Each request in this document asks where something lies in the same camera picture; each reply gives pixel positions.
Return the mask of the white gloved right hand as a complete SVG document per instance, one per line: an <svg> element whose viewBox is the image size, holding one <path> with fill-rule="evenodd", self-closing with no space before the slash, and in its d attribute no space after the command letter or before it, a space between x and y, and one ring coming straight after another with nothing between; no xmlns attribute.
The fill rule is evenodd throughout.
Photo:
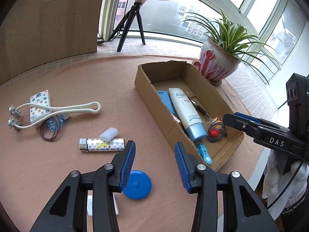
<svg viewBox="0 0 309 232"><path fill-rule="evenodd" d="M285 208L290 208L299 201L306 192L308 164L296 161L290 166L288 173L279 173L279 156L271 151L265 170L262 198L267 200L269 213L275 217Z"/></svg>

